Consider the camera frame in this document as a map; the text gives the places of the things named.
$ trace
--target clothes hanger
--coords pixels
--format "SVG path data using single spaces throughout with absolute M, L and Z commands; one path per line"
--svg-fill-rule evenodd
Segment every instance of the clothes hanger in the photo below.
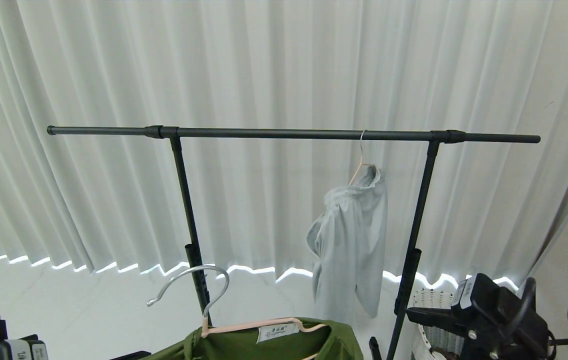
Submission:
M 362 147 L 362 138 L 364 137 L 364 132 L 366 132 L 366 129 L 362 130 L 362 135 L 359 136 L 359 165 L 357 166 L 357 169 L 355 169 L 355 173 L 353 173 L 353 176 L 350 178 L 350 181 L 348 182 L 348 186 L 351 186 L 353 184 L 353 180 L 355 180 L 355 177 L 357 176 L 358 172 L 360 171 L 360 168 L 362 166 L 369 166 L 369 167 L 373 167 L 373 169 L 375 169 L 375 165 L 373 164 L 364 164 L 364 148 Z
M 162 286 L 162 289 L 160 289 L 160 292 L 157 294 L 157 296 L 155 298 L 152 298 L 151 300 L 146 302 L 146 306 L 152 306 L 154 303 L 157 303 L 158 301 L 160 301 L 162 299 L 162 297 L 164 296 L 168 287 L 170 287 L 171 284 L 173 284 L 176 280 L 178 280 L 182 276 L 185 276 L 186 274 L 190 274 L 190 273 L 195 272 L 195 271 L 202 271 L 202 270 L 213 270 L 213 271 L 216 271 L 216 272 L 218 272 L 218 273 L 220 273 L 224 276 L 224 288 L 222 289 L 222 291 L 220 291 L 220 293 L 217 296 L 215 296 L 213 298 L 213 300 L 211 300 L 208 303 L 208 305 L 206 305 L 206 307 L 204 307 L 204 311 L 202 312 L 202 331 L 201 331 L 201 337 L 202 338 L 208 337 L 209 334 L 230 333 L 230 332 L 233 332 L 233 331 L 249 330 L 249 329 L 253 329 L 253 328 L 260 328 L 262 326 L 271 326 L 271 325 L 277 325 L 277 324 L 296 324 L 297 328 L 302 333 L 311 333 L 312 331 L 315 331 L 315 330 L 318 330 L 320 328 L 324 328 L 325 326 L 327 326 L 325 323 L 321 323 L 321 324 L 316 325 L 316 326 L 305 328 L 304 325 L 302 324 L 302 321 L 300 321 L 300 319 L 297 319 L 295 317 L 283 317 L 283 318 L 280 318 L 280 319 L 270 319 L 270 320 L 266 320 L 266 321 L 254 321 L 254 322 L 243 323 L 243 324 L 239 324 L 239 325 L 209 328 L 209 310 L 211 309 L 211 306 L 213 306 L 213 304 L 217 303 L 217 301 L 220 300 L 220 298 L 222 298 L 222 296 L 224 296 L 224 293 L 226 293 L 227 289 L 229 289 L 229 283 L 230 283 L 229 273 L 226 272 L 224 269 L 222 269 L 218 266 L 215 266 L 215 265 L 193 266 L 192 268 L 188 268 L 188 269 L 180 272 L 179 274 L 173 276 L 172 278 L 170 278 L 170 280 L 168 280 Z M 313 355 L 310 355 L 308 357 L 303 358 L 302 360 L 312 360 L 312 359 L 316 358 L 316 356 L 318 356 L 318 354 L 315 353 Z

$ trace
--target white floor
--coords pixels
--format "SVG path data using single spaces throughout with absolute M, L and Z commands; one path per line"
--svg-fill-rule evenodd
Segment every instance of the white floor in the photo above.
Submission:
M 156 271 L 115 269 L 90 275 L 86 271 L 52 269 L 50 264 L 31 267 L 25 262 L 0 260 L 0 315 L 9 337 L 37 334 L 46 343 L 52 360 L 108 360 L 145 350 L 159 351 L 181 341 L 202 325 L 200 308 L 190 276 L 177 280 L 153 307 L 155 297 L 169 277 Z M 211 296 L 223 280 L 208 277 Z M 364 358 L 371 358 L 369 338 L 374 336 L 385 356 L 395 321 L 398 285 L 384 280 L 378 317 L 371 319 L 357 308 L 353 326 Z M 231 285 L 211 310 L 216 326 L 277 317 L 311 317 L 313 295 L 310 278 L 289 275 L 277 284 L 273 273 L 231 273 Z M 410 358 L 415 326 L 405 322 L 396 359 Z

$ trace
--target light blue garment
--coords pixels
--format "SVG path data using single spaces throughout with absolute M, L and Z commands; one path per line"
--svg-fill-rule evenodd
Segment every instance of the light blue garment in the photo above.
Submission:
M 387 234 L 384 173 L 369 166 L 355 185 L 324 196 L 326 212 L 311 226 L 306 244 L 314 254 L 314 317 L 352 325 L 355 295 L 378 315 Z

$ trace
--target white curtain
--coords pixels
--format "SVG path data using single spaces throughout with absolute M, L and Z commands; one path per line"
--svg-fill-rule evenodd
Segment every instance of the white curtain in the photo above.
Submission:
M 48 125 L 540 135 L 442 145 L 418 240 L 431 283 L 517 281 L 568 191 L 568 2 L 0 1 L 0 259 L 168 271 L 190 241 L 168 141 Z M 363 145 L 399 275 L 427 144 Z M 311 269 L 357 141 L 183 146 L 205 263 Z

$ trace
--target horizontal metal bar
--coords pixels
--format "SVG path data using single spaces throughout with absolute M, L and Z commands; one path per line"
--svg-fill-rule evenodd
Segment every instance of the horizontal metal bar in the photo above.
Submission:
M 540 142 L 536 135 L 474 134 L 457 130 L 385 131 L 366 130 L 302 130 L 302 129 L 216 129 L 175 126 L 147 127 L 58 127 L 48 126 L 51 135 L 146 135 L 153 138 L 250 138 L 250 139 L 334 139 L 366 141 L 438 141 L 449 142 Z

